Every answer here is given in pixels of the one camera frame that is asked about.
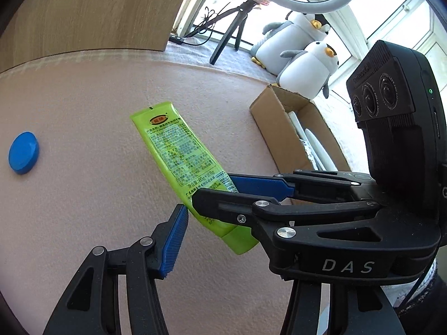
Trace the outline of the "green tube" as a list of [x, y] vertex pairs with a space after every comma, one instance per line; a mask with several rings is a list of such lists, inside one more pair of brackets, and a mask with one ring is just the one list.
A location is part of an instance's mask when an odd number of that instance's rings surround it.
[[133, 113], [130, 119], [167, 182], [197, 221], [237, 255], [254, 248], [258, 241], [249, 228], [201, 216], [194, 208], [192, 196], [200, 188], [232, 193], [237, 189], [173, 104], [162, 102]]

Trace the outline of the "white massage stick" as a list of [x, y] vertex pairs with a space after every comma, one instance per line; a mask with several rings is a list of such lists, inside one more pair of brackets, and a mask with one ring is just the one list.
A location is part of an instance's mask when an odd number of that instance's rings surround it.
[[288, 116], [314, 168], [319, 171], [337, 171], [335, 163], [313, 132], [302, 127], [294, 111], [289, 112]]

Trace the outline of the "brown cardboard box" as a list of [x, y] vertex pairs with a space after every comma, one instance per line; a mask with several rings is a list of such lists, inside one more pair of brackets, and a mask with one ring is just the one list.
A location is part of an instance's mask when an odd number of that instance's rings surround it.
[[268, 85], [251, 103], [250, 112], [280, 173], [314, 168], [289, 118], [290, 111], [296, 113], [303, 128], [316, 135], [338, 170], [351, 169], [338, 141], [316, 105], [299, 94]]

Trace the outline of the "front penguin plush toy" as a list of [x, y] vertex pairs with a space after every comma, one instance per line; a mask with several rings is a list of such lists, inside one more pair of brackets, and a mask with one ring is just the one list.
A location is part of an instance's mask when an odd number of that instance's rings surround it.
[[329, 79], [339, 67], [336, 50], [323, 41], [315, 41], [303, 50], [285, 50], [281, 58], [288, 58], [277, 75], [276, 85], [312, 100], [322, 92], [329, 98]]

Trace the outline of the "penguin plush toy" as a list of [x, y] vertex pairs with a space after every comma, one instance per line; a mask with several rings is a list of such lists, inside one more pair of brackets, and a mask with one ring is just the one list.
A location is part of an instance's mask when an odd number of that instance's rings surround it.
[[285, 50], [281, 58], [288, 58], [277, 75], [276, 85], [312, 100], [322, 92], [329, 98], [329, 79], [339, 67], [336, 50], [323, 41], [315, 41], [303, 50]]
[[289, 61], [280, 57], [283, 51], [303, 50], [314, 41], [324, 40], [330, 29], [330, 23], [322, 14], [292, 11], [284, 22], [264, 27], [264, 37], [251, 47], [251, 61], [277, 76]]

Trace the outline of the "rear penguin plush toy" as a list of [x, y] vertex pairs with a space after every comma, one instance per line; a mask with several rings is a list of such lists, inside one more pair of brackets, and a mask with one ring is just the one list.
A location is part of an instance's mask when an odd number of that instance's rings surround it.
[[283, 51], [303, 50], [314, 41], [324, 40], [330, 29], [330, 23], [322, 14], [292, 11], [284, 22], [264, 27], [264, 37], [251, 47], [251, 61], [277, 76], [289, 61], [280, 57]]

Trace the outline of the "blue round lid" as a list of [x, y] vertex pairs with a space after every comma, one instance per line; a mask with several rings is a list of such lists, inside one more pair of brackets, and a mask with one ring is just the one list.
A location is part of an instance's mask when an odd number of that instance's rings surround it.
[[31, 131], [20, 133], [12, 142], [8, 152], [8, 163], [17, 175], [27, 174], [39, 158], [39, 142]]

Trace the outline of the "black tripod stand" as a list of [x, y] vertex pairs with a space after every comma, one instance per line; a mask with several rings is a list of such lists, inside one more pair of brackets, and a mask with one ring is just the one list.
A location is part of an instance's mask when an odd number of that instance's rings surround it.
[[214, 65], [225, 47], [227, 46], [229, 40], [232, 38], [233, 33], [236, 33], [236, 40], [235, 40], [235, 46], [234, 49], [236, 51], [239, 50], [240, 43], [242, 41], [242, 33], [244, 30], [244, 27], [246, 25], [246, 20], [249, 15], [249, 12], [257, 5], [258, 3], [255, 2], [255, 0], [245, 0], [241, 5], [228, 9], [224, 12], [218, 13], [216, 17], [210, 19], [209, 17], [205, 17], [204, 20], [196, 26], [196, 28], [191, 31], [190, 33], [187, 33], [183, 38], [186, 40], [188, 38], [194, 37], [195, 35], [210, 30], [210, 35], [208, 37], [211, 38], [211, 35], [214, 31], [214, 25], [219, 22], [220, 20], [223, 20], [225, 17], [228, 17], [230, 15], [235, 14], [233, 21], [228, 26], [225, 33], [222, 35], [219, 43], [217, 44], [217, 47], [214, 49], [210, 59], [209, 64]]

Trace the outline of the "wooden board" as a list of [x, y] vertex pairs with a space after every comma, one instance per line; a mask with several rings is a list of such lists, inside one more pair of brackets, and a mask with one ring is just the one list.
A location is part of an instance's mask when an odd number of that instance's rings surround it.
[[23, 0], [1, 34], [1, 70], [71, 51], [163, 51], [183, 0]]

